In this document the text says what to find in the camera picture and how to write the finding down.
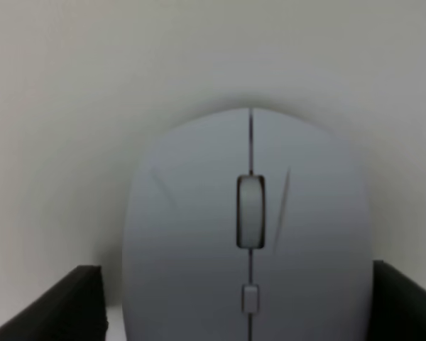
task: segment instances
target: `computer mouse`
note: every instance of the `computer mouse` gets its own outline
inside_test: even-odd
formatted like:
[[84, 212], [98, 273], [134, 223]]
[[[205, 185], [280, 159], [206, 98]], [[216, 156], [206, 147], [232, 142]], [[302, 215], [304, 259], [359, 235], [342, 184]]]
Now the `computer mouse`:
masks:
[[124, 229], [129, 341], [364, 340], [371, 246], [345, 143], [263, 109], [170, 130]]

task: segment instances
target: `white surface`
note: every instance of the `white surface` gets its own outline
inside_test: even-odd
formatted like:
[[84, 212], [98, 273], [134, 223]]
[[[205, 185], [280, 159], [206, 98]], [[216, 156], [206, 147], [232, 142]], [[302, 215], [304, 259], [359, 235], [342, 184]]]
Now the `white surface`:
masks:
[[125, 328], [123, 324], [123, 311], [120, 305], [115, 305], [107, 309], [107, 329], [106, 341], [126, 341]]
[[141, 151], [247, 105], [355, 145], [375, 256], [426, 286], [426, 0], [5, 0], [0, 324], [78, 264], [118, 303]]

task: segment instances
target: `small button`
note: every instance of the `small button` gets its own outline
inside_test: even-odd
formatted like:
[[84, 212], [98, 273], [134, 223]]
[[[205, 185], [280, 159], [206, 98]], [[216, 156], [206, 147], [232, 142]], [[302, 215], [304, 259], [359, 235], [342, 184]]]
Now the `small button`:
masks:
[[265, 239], [263, 176], [240, 176], [237, 190], [236, 244], [242, 249], [261, 249]]
[[241, 307], [245, 314], [256, 314], [258, 312], [259, 294], [258, 286], [246, 284], [242, 288]]

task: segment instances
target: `right mouse button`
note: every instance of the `right mouse button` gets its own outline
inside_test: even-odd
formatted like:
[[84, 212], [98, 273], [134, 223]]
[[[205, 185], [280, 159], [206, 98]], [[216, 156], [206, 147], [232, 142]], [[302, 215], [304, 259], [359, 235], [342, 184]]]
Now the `right mouse button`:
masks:
[[[255, 172], [265, 176], [266, 247], [254, 341], [363, 341], [372, 261], [363, 182], [347, 149], [297, 119], [253, 116]], [[286, 181], [290, 170], [290, 181]]]

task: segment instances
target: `mouse button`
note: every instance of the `mouse button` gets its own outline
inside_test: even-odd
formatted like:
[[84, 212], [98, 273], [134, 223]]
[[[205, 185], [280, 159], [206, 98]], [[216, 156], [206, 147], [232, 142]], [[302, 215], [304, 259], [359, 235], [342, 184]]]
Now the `mouse button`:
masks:
[[253, 253], [261, 291], [253, 339], [359, 340], [337, 331], [344, 321], [360, 330], [368, 318], [372, 262], [361, 179], [324, 132], [260, 109], [253, 123], [253, 169], [266, 181], [266, 247]]
[[245, 314], [257, 314], [259, 292], [255, 284], [246, 284], [242, 288], [242, 310]]
[[265, 183], [263, 176], [243, 175], [237, 183], [237, 246], [261, 249], [265, 242]]

